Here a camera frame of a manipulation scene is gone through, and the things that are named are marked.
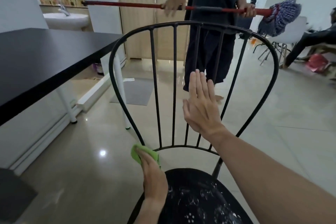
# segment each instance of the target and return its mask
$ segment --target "wall tile backsplash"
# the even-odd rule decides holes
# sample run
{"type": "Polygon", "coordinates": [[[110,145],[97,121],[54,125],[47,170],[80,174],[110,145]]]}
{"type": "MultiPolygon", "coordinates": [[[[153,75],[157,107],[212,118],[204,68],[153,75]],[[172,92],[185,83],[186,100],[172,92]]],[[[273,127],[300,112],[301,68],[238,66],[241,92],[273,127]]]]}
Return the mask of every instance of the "wall tile backsplash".
{"type": "Polygon", "coordinates": [[[84,7],[81,3],[83,0],[40,0],[42,5],[68,5],[73,7],[84,7]]]}

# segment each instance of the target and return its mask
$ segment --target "green cleaning cloth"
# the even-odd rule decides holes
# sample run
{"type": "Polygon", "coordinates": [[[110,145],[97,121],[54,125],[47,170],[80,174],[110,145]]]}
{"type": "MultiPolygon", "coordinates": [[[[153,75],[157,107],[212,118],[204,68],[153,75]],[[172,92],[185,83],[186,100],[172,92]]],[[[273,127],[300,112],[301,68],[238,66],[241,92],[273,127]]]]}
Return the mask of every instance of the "green cleaning cloth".
{"type": "Polygon", "coordinates": [[[157,162],[157,164],[160,166],[159,154],[156,151],[153,151],[153,150],[149,149],[147,146],[144,146],[144,145],[141,145],[141,144],[135,144],[135,145],[133,145],[133,147],[131,149],[131,156],[136,162],[141,164],[141,159],[140,159],[139,155],[137,154],[137,152],[135,151],[135,148],[139,148],[140,150],[143,150],[144,152],[148,153],[157,162]]]}

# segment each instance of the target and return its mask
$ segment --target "dark object in corner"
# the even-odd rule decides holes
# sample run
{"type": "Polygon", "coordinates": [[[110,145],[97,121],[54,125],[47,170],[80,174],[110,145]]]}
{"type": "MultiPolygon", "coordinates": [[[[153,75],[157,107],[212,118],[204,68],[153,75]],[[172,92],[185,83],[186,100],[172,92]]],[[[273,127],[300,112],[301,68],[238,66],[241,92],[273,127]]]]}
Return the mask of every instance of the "dark object in corner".
{"type": "Polygon", "coordinates": [[[12,170],[0,168],[0,221],[15,222],[36,196],[12,170]]]}

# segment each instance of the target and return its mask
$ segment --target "hand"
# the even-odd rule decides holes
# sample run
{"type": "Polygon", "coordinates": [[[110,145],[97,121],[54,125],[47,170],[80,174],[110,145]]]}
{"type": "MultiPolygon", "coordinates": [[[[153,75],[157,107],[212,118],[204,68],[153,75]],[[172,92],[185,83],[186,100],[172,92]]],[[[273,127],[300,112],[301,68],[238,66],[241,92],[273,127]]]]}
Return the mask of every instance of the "hand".
{"type": "Polygon", "coordinates": [[[178,7],[182,5],[182,10],[185,10],[186,8],[186,0],[167,0],[163,5],[162,8],[165,9],[165,14],[168,16],[170,14],[170,11],[172,10],[171,16],[174,17],[176,10],[178,7]]]}
{"type": "Polygon", "coordinates": [[[189,80],[189,100],[183,100],[185,121],[211,144],[221,140],[227,132],[221,123],[212,80],[206,81],[205,74],[198,69],[191,72],[189,80]]]}
{"type": "Polygon", "coordinates": [[[155,208],[161,213],[168,193],[166,174],[148,153],[138,148],[135,151],[141,159],[145,204],[149,204],[150,207],[155,208]]]}
{"type": "Polygon", "coordinates": [[[255,5],[250,3],[243,3],[238,5],[239,9],[246,9],[246,12],[241,14],[243,18],[252,18],[257,15],[257,11],[255,10],[255,5]]]}

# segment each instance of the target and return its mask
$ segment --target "mop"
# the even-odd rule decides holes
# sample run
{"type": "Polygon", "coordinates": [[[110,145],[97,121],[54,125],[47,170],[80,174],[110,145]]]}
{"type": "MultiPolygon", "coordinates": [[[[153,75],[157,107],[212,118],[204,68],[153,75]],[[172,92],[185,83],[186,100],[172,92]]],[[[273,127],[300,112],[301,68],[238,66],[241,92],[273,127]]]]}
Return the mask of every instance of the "mop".
{"type": "MultiPolygon", "coordinates": [[[[110,6],[123,6],[123,7],[164,9],[162,8],[162,5],[142,4],[142,3],[82,1],[82,4],[84,6],[110,5],[110,6]]],[[[186,6],[185,9],[207,11],[207,12],[219,12],[219,13],[238,13],[238,14],[242,14],[246,11],[246,9],[208,7],[208,6],[186,6]]],[[[285,27],[287,24],[293,22],[300,15],[301,5],[296,4],[296,0],[285,0],[283,2],[272,5],[269,9],[256,8],[255,10],[257,12],[257,15],[264,16],[263,20],[259,23],[258,33],[267,34],[270,36],[277,36],[285,31],[285,27]]]]}

